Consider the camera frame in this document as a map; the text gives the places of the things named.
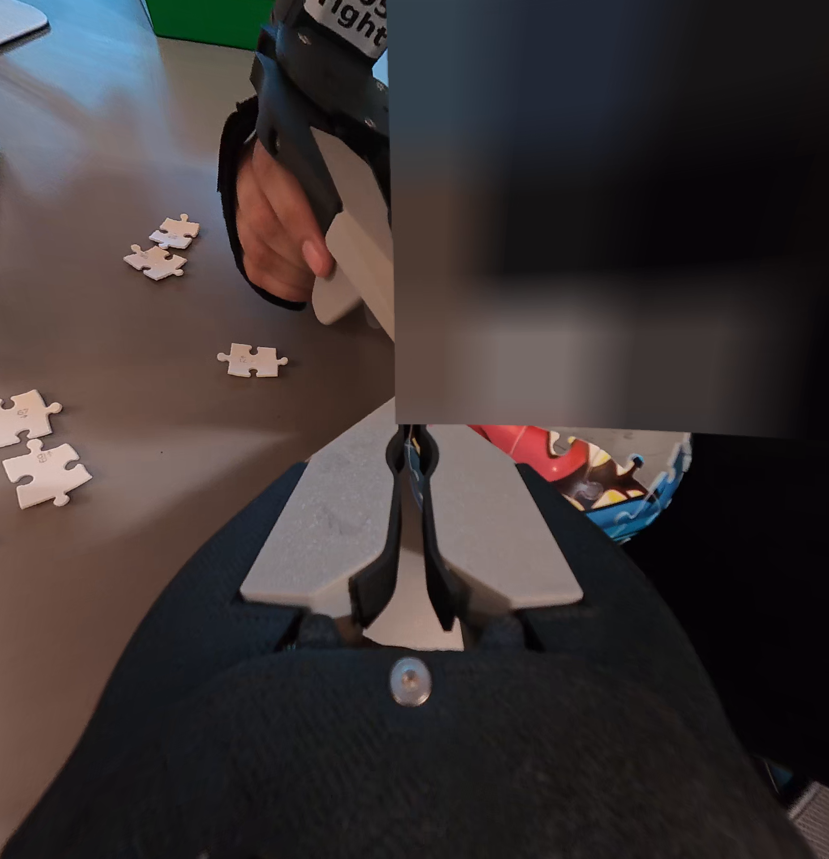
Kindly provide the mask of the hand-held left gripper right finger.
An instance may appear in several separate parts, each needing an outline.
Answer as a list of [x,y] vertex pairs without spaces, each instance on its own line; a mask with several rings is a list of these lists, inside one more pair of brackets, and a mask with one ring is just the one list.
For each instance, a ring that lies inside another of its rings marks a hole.
[[467,426],[414,429],[427,592],[443,630],[581,602],[514,460]]

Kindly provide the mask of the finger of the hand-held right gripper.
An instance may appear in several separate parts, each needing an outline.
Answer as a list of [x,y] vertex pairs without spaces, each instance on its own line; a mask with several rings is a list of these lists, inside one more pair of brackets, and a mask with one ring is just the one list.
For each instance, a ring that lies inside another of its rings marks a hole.
[[361,303],[395,341],[394,260],[388,208],[370,166],[339,138],[318,129],[313,137],[342,201],[326,232],[334,272],[316,278],[312,306],[332,325]]

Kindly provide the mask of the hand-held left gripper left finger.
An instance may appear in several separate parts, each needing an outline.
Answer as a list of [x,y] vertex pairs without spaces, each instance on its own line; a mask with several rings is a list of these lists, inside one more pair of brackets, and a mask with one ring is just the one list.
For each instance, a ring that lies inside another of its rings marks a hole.
[[316,452],[240,588],[367,628],[397,585],[405,428],[389,400]]

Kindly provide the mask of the blue monster puzzle ball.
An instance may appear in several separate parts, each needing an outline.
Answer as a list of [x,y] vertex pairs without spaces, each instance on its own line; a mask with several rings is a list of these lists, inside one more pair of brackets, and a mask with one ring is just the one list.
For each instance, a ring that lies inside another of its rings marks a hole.
[[531,467],[573,507],[624,544],[671,505],[692,460],[687,432],[643,431],[665,444],[664,454],[630,452],[624,460],[595,442],[602,429],[471,424],[517,464]]

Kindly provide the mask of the white loose puzzle piece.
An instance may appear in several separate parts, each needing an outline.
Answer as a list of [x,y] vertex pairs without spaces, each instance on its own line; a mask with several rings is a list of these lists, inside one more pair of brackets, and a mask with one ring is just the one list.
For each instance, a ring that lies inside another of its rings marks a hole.
[[0,448],[19,443],[22,432],[27,432],[28,439],[51,434],[49,418],[62,409],[59,402],[46,404],[35,389],[13,395],[11,407],[4,407],[0,399]]
[[149,241],[166,251],[185,250],[198,236],[201,225],[191,221],[187,213],[179,218],[167,217],[149,234]]
[[239,378],[276,378],[280,368],[289,363],[288,357],[280,357],[273,347],[253,347],[249,344],[232,343],[227,353],[219,352],[217,360],[227,364],[227,375]]
[[131,245],[131,253],[123,258],[134,270],[144,273],[151,280],[160,281],[168,276],[182,276],[187,259],[170,253],[159,246],[146,250]]
[[6,476],[17,486],[20,510],[48,501],[63,507],[70,501],[71,491],[91,480],[92,475],[79,462],[79,453],[70,443],[44,448],[41,439],[31,439],[26,446],[26,455],[2,463]]

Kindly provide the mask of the person's right hand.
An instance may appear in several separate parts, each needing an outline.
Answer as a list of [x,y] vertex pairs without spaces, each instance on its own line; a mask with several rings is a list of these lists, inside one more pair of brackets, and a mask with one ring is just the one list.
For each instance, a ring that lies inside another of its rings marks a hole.
[[236,198],[249,283],[265,298],[309,304],[316,279],[333,273],[334,258],[301,185],[259,141],[238,167]]

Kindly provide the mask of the green crate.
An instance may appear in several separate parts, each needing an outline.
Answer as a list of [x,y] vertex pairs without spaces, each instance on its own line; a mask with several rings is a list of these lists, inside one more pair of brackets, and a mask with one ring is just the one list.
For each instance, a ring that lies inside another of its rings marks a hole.
[[156,36],[254,51],[274,1],[144,1]]

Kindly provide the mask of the person's black top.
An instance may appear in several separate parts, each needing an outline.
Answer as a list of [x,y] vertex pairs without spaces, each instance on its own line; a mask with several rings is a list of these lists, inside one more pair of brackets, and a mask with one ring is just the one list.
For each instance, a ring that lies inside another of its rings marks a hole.
[[694,435],[625,552],[677,616],[753,754],[829,786],[829,442]]

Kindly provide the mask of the pale grey rounded plate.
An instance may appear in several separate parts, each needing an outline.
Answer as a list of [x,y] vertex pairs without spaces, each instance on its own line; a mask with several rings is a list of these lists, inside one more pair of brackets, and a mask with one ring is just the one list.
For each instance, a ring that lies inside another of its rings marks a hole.
[[0,48],[47,27],[48,17],[40,9],[21,1],[0,1]]

